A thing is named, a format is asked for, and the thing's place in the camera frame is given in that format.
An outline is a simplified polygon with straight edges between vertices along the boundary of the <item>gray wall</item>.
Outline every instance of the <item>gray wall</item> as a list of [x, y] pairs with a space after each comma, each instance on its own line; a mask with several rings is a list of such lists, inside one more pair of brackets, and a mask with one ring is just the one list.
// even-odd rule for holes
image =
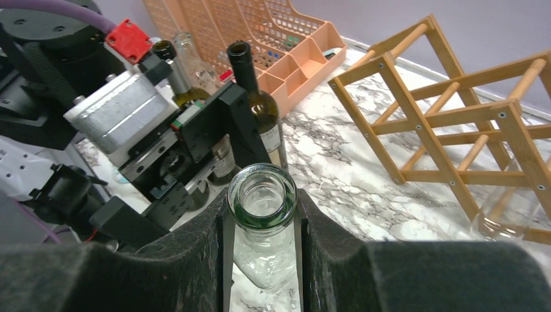
[[[292, 0], [298, 12], [335, 24], [342, 36], [374, 44], [434, 14], [463, 69], [474, 72], [551, 48], [550, 0]], [[403, 58], [443, 73], [425, 38]], [[507, 96], [516, 80], [482, 89]], [[523, 104], [551, 113], [537, 81]]]

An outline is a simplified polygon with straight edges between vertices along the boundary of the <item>baseboard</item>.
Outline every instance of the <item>baseboard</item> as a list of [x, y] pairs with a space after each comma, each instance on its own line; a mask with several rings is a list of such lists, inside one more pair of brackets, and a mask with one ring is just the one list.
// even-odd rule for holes
[[[347, 38], [347, 37], [342, 37], [342, 39], [344, 40], [344, 42], [346, 43], [346, 45], [349, 48], [357, 49], [359, 51], [365, 51], [369, 48], [369, 45], [358, 42], [357, 40], [353, 40], [353, 39], [350, 39], [350, 38]], [[396, 63], [397, 63], [397, 65], [399, 65], [399, 67], [406, 68], [408, 70], [411, 70], [412, 72], [415, 72], [419, 75], [422, 75], [422, 76], [427, 77], [429, 79], [432, 79], [434, 81], [444, 81], [444, 80], [449, 79], [448, 76], [446, 76], [446, 75], [443, 75], [439, 72], [433, 71], [433, 70], [431, 70], [431, 69], [429, 69], [425, 66], [421, 66], [417, 63], [411, 62], [410, 60], [406, 60], [402, 57], [399, 57], [396, 60]], [[473, 88], [473, 90], [475, 91], [475, 93], [477, 95], [479, 95], [483, 98], [490, 99], [492, 101], [500, 101], [500, 100], [505, 99], [502, 96], [498, 96], [498, 95], [493, 94], [491, 92], [484, 91], [480, 88]], [[522, 104], [520, 106], [522, 107], [523, 112], [525, 112], [527, 114], [531, 114], [531, 115], [536, 116], [536, 117], [539, 117], [539, 118], [544, 119], [548, 122], [551, 122], [551, 114], [543, 112], [541, 110], [533, 109], [531, 107], [527, 107], [527, 106], [522, 105]]]

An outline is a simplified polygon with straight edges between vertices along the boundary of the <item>wooden rack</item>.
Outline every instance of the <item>wooden rack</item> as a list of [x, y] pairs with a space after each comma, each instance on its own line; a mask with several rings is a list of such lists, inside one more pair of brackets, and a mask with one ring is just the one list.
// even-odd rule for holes
[[[450, 79], [410, 91], [394, 66], [396, 58], [423, 35], [434, 48]], [[344, 87], [375, 73], [382, 76], [396, 101], [373, 124], [369, 124]], [[481, 105], [472, 89], [518, 76], [522, 76], [520, 81], [503, 101]], [[362, 59], [348, 71], [330, 80], [329, 85], [396, 184], [406, 181], [446, 183], [471, 220], [480, 208], [467, 184], [505, 186], [512, 187], [512, 190], [515, 187], [530, 187], [547, 216], [551, 218], [551, 174], [533, 142], [535, 139], [550, 138], [551, 125], [525, 126], [520, 119], [520, 99], [538, 77], [551, 98], [551, 51], [466, 74], [435, 18], [430, 15], [393, 37], [371, 46]], [[456, 92], [465, 107], [441, 112]], [[434, 96], [440, 98], [423, 114], [415, 101]], [[398, 107], [403, 110], [406, 119], [387, 121]], [[499, 129], [492, 126], [491, 120], [495, 120]], [[437, 127], [468, 123], [475, 123], [478, 131], [452, 135], [436, 135], [433, 131]], [[398, 168], [378, 135], [404, 131], [415, 131], [423, 145], [402, 168]], [[498, 166], [505, 170], [511, 159], [502, 142], [509, 143], [522, 172], [468, 171], [484, 146], [488, 146]], [[473, 146], [456, 168], [443, 146], [460, 144]], [[425, 153], [434, 160], [438, 170], [412, 169]], [[551, 231], [530, 229], [524, 239], [551, 244]]]

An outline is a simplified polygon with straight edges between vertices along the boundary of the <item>table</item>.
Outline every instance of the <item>table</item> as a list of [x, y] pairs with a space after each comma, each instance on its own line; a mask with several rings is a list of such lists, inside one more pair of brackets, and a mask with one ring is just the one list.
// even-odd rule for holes
[[[349, 68], [362, 55], [360, 51], [349, 49], [342, 66], [284, 118], [291, 176], [299, 188], [310, 194], [321, 211], [364, 241], [471, 239], [468, 232], [470, 222], [449, 188], [434, 183], [395, 185], [331, 91], [327, 81]], [[435, 82], [407, 68], [398, 68], [398, 72], [410, 90]], [[394, 101], [379, 75], [351, 84], [347, 90], [369, 122], [374, 122]], [[426, 99], [418, 104], [424, 110], [434, 101]], [[462, 106], [456, 94], [442, 110]], [[390, 120], [399, 117], [404, 117], [400, 110]], [[526, 124], [542, 123], [527, 114], [523, 118]], [[475, 131], [475, 128], [473, 125], [457, 125], [439, 129], [438, 134], [458, 130]], [[414, 132], [381, 136], [380, 139], [398, 165], [405, 163], [421, 145]], [[539, 140], [537, 145], [544, 157], [551, 153], [551, 140]], [[138, 212], [147, 207], [147, 200], [130, 184], [124, 183], [107, 158], [91, 143], [82, 141], [77, 148], [94, 172], [109, 182], [107, 189], [111, 194], [123, 198]], [[446, 150], [457, 164], [469, 146], [447, 146]], [[429, 170], [436, 167], [425, 156], [416, 168]], [[472, 168], [498, 170], [487, 150], [478, 155]], [[211, 199], [221, 189], [212, 188]], [[470, 189], [479, 204], [491, 190], [490, 187]], [[202, 209], [185, 214], [173, 228], [200, 211]], [[551, 222], [542, 209], [534, 218], [533, 225], [551, 229]], [[522, 247], [538, 260], [551, 280], [551, 246], [523, 242]], [[300, 310], [296, 279], [289, 281], [279, 292], [270, 294], [256, 288], [235, 265], [233, 270], [232, 312]]]

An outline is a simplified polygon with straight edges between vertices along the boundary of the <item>red connector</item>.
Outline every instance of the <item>red connector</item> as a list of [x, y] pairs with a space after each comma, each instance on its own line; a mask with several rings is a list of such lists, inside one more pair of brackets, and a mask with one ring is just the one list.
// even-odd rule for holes
[[132, 65], [140, 62], [153, 45], [149, 36], [129, 19], [107, 35], [107, 44]]

